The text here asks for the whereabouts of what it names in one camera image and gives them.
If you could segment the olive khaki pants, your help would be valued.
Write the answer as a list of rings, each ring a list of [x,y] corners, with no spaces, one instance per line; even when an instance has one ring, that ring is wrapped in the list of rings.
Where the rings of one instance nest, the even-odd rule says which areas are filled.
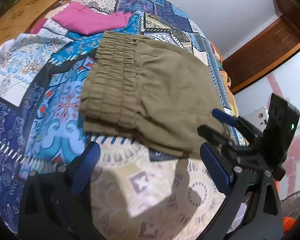
[[[85,132],[134,137],[153,150],[193,158],[206,141],[199,126],[230,136],[212,116],[223,105],[210,68],[185,49],[106,31],[95,58],[79,106]]]

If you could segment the grey fan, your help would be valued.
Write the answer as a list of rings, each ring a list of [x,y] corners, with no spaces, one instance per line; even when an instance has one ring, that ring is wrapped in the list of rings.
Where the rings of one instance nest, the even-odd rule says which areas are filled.
[[[283,217],[288,217],[300,223],[300,190],[281,200]]]

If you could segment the orange yellow fleece blanket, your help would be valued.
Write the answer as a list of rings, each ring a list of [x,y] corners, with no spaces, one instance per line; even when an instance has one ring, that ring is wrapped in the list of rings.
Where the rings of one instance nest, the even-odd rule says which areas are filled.
[[[226,94],[227,94],[227,97],[228,97],[228,100],[230,103],[232,113],[234,114],[234,116],[238,117],[238,109],[236,106],[235,98],[234,98],[234,95],[232,94],[232,92],[230,91],[231,79],[228,76],[227,72],[223,69],[223,66],[222,66],[222,63],[223,63],[222,55],[212,42],[210,42],[210,45],[211,45],[213,53],[217,59],[219,71],[220,71],[220,74],[221,74],[221,77],[222,77],[222,80],[223,80],[223,83],[225,86],[225,91],[226,91]]]

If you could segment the brown wooden door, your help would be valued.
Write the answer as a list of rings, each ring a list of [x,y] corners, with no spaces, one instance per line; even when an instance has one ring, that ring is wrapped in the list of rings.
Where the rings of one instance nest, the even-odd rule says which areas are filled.
[[[300,3],[275,0],[282,15],[223,61],[237,93],[269,74],[300,50]]]

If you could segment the folded pink pants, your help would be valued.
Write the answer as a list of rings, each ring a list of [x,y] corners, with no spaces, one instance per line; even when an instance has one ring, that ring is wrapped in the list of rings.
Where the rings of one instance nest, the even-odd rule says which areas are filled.
[[[92,11],[81,3],[71,2],[48,12],[38,20],[32,29],[31,34],[38,34],[44,23],[53,20],[61,27],[83,35],[99,34],[104,31],[124,28],[127,26],[131,13],[121,11],[104,15]]]

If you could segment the brown cardboard box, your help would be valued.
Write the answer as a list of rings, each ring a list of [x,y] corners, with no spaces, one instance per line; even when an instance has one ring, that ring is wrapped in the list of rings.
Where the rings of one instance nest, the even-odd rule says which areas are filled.
[[[60,0],[20,0],[0,18],[0,45],[30,31],[35,22]]]

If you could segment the white wall socket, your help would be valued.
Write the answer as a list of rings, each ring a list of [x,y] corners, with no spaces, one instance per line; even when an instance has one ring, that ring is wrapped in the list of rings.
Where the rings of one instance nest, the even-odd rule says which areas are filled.
[[[263,132],[269,119],[268,109],[267,107],[261,107],[243,116],[243,118]]]

